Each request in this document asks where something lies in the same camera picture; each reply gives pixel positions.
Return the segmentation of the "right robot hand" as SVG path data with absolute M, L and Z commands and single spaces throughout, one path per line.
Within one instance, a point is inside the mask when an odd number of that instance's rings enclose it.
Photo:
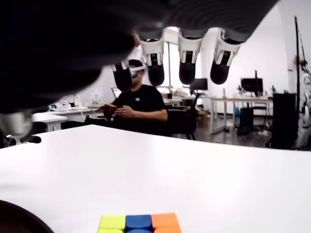
M 274 0 L 3 0 L 0 3 L 0 131 L 19 138 L 32 114 L 93 84 L 111 66 L 131 87 L 128 55 L 140 40 L 152 85 L 162 84 L 165 28 L 178 28 L 179 78 L 190 84 L 202 40 L 216 39 L 210 77 L 223 84 L 241 45 Z

